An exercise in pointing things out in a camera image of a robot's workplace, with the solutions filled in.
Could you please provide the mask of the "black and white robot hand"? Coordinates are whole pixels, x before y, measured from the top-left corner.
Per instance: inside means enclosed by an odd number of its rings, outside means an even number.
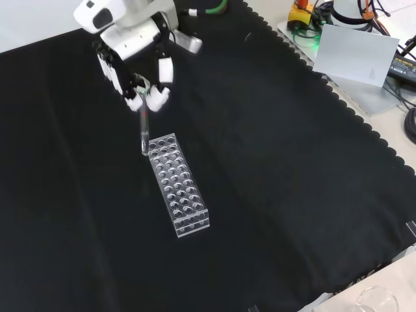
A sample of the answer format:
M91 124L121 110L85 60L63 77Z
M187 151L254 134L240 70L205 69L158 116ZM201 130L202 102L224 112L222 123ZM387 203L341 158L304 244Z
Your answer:
M179 25L173 1L82 1L76 22L88 33L99 34L97 57L105 77L132 111L147 106L157 112L168 101L174 65L166 50ZM149 48L155 49L157 82L131 75L124 62Z

